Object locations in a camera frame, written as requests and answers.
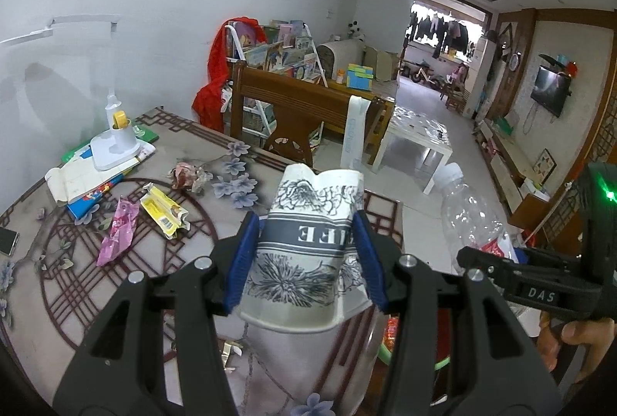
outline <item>yellow wrapper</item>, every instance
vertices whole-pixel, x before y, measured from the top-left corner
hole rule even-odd
[[[165,237],[174,239],[178,228],[190,229],[190,223],[186,221],[188,211],[165,195],[153,183],[143,187],[147,193],[141,197],[141,205],[150,217],[163,230]]]

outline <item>pink wrapper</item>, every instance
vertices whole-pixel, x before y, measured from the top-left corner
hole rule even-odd
[[[98,267],[113,261],[131,246],[139,213],[139,203],[131,203],[127,200],[118,201],[109,237],[105,237],[101,243],[99,258],[96,262]]]

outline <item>round clock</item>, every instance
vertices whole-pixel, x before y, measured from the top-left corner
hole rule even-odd
[[[520,53],[512,54],[512,57],[510,57],[510,71],[516,71],[520,63],[521,63]]]

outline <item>human hand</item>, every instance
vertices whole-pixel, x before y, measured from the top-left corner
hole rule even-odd
[[[587,359],[581,372],[575,378],[575,383],[584,380],[595,371],[609,351],[617,334],[615,321],[611,318],[603,318],[597,321],[570,322],[561,331],[561,338],[557,339],[550,330],[550,315],[546,311],[540,315],[540,328],[538,351],[549,371],[553,371],[557,366],[557,356],[562,343],[590,345]]]

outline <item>silver screw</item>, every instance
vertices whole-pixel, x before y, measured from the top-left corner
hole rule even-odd
[[[200,257],[195,259],[194,264],[195,268],[197,268],[198,270],[207,270],[212,266],[212,259],[206,256]]]
[[[484,280],[484,274],[482,273],[482,270],[478,270],[477,268],[471,268],[471,270],[467,272],[467,276],[470,278],[470,280],[473,280],[474,282],[481,282],[482,280]]]
[[[404,256],[400,257],[399,263],[405,268],[413,268],[415,265],[418,264],[418,260],[414,258],[414,256],[412,256],[411,254],[405,254]]]
[[[137,270],[132,271],[128,276],[128,281],[132,284],[138,284],[144,279],[144,272]]]

